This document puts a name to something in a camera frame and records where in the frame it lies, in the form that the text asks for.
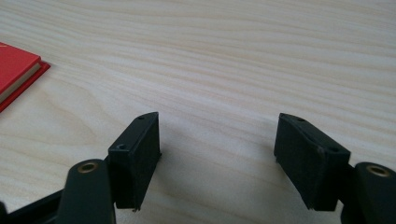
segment black plastic jaw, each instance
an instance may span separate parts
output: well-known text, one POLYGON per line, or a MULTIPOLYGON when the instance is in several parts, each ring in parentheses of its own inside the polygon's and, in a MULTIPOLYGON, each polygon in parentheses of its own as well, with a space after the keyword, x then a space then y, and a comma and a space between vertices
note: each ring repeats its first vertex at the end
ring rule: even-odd
POLYGON ((118 208, 140 209, 160 157, 158 113, 134 119, 108 149, 106 158, 118 208))
POLYGON ((337 178, 350 157, 346 148, 308 121, 280 114, 274 154, 308 208, 335 209, 340 193, 337 178))

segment wooden table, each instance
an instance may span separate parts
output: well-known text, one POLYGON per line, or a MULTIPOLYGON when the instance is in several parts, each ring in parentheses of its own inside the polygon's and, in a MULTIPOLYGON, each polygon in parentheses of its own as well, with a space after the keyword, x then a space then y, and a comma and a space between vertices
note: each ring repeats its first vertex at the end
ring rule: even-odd
POLYGON ((280 112, 350 164, 396 169, 396 5, 365 1, 2 1, 0 40, 51 69, 0 114, 0 200, 64 186, 137 116, 163 158, 118 223, 340 223, 309 211, 273 154, 280 112))

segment black mechanical part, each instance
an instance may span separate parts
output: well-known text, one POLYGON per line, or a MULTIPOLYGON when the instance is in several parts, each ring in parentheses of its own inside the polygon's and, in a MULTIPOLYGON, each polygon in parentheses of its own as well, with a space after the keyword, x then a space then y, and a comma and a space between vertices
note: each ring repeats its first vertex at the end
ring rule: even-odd
POLYGON ((342 223, 396 223, 395 172, 370 162, 353 168, 350 152, 308 121, 280 114, 274 154, 308 208, 334 211, 340 200, 342 223))
POLYGON ((161 157, 159 133, 157 112, 134 119, 104 161, 73 166, 63 190, 10 214, 0 203, 0 223, 116 223, 113 203, 141 207, 161 157))
POLYGON ((52 224, 58 213, 59 202, 62 191, 56 191, 51 195, 42 198, 34 203, 30 203, 7 216, 0 218, 0 223, 6 224, 52 224))
POLYGON ((70 223, 116 223, 104 161, 82 161, 69 170, 56 224, 70 223))
POLYGON ((140 209, 160 157, 158 113, 138 117, 111 145, 106 158, 118 208, 140 209))

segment red book cover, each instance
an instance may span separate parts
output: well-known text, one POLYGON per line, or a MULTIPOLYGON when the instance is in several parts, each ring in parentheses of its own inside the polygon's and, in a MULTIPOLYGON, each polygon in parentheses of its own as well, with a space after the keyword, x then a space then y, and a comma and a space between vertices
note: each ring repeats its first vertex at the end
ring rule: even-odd
POLYGON ((0 42, 0 112, 49 68, 40 56, 0 42))

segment light wood grain surface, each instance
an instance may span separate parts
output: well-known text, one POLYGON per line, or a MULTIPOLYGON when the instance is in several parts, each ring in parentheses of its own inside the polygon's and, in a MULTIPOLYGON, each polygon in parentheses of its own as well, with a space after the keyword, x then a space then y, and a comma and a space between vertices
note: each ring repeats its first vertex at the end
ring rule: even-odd
POLYGON ((51 69, 0 114, 14 211, 160 113, 160 160, 118 223, 340 223, 309 211, 273 155, 280 112, 396 169, 392 0, 1 1, 0 41, 51 69))

